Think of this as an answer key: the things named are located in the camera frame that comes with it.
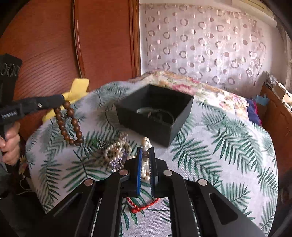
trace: dark blue fabric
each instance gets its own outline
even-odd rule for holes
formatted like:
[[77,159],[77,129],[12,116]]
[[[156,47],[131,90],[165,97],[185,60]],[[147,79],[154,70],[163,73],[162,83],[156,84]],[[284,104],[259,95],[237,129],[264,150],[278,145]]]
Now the dark blue fabric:
[[253,101],[251,99],[246,99],[246,101],[249,103],[249,107],[247,107],[247,114],[249,120],[261,126],[260,118],[256,114],[256,109]]

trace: bed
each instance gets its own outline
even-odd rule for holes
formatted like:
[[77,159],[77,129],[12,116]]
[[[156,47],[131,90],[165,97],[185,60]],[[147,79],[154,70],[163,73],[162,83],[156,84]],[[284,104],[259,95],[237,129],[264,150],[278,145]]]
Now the bed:
[[[29,171],[39,201],[49,212],[86,178],[101,180],[110,174],[103,151],[94,146],[113,139],[119,131],[128,133],[132,154],[142,135],[118,123],[114,103],[146,84],[165,86],[194,95],[191,114],[168,148],[152,143],[158,158],[185,179],[207,179],[267,235],[277,205],[277,162],[272,140],[248,119],[243,97],[200,83],[190,77],[153,71],[127,82],[106,84],[72,104],[84,135],[82,147],[64,140],[52,118],[27,141]],[[142,182],[136,205],[152,201],[150,185]],[[120,236],[170,236],[167,199],[138,212],[123,202]]]

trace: yellow cloth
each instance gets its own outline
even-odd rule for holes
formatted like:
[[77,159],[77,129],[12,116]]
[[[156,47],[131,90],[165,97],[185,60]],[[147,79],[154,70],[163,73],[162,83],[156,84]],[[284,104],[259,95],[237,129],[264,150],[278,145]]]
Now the yellow cloth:
[[[70,101],[70,103],[72,104],[88,94],[88,92],[86,92],[88,85],[89,85],[88,79],[85,79],[85,78],[84,79],[75,79],[72,83],[70,91],[63,93],[62,95],[64,96],[65,100]],[[56,114],[55,114],[54,110],[52,109],[50,112],[48,112],[43,117],[43,123],[45,121],[47,121],[48,119],[51,119],[55,115]]]

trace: white fabric with green leaves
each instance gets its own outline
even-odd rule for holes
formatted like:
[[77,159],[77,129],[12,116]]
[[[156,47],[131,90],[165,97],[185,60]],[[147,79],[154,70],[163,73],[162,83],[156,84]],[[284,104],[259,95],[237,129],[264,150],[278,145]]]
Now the white fabric with green leaves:
[[[109,83],[72,105],[84,135],[82,147],[64,141],[55,118],[29,138],[26,156],[30,174],[46,212],[86,178],[108,177],[103,149],[120,131],[128,133],[132,154],[136,153],[143,136],[118,123],[114,103],[142,86],[142,82]],[[75,136],[70,118],[66,119],[66,129]],[[278,175],[272,140],[263,128],[194,101],[191,114],[168,148],[151,143],[156,157],[165,160],[169,169],[185,179],[207,179],[265,234],[269,233],[277,204]],[[150,185],[142,182],[141,196],[132,201],[146,205],[151,200]],[[170,235],[167,199],[136,214],[129,211],[124,200],[120,236]]]

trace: pearl necklace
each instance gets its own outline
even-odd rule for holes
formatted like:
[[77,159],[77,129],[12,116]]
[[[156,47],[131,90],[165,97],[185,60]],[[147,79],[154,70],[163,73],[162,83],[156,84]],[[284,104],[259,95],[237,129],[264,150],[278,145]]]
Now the pearl necklace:
[[141,141],[142,148],[142,170],[141,177],[145,179],[145,181],[150,180],[150,172],[149,172],[149,149],[152,147],[149,138],[145,137]]
[[[108,167],[113,172],[123,169],[126,160],[135,158],[135,156],[130,155],[132,148],[130,147],[127,138],[128,135],[125,132],[121,132],[118,139],[105,149],[105,161],[108,162]],[[144,137],[141,141],[141,146],[143,153],[141,177],[145,179],[145,181],[149,181],[149,149],[152,147],[149,138]]]
[[116,141],[105,149],[105,161],[108,162],[108,167],[113,172],[123,169],[125,161],[135,157],[130,155],[132,148],[130,147],[127,138],[128,135],[121,132]]

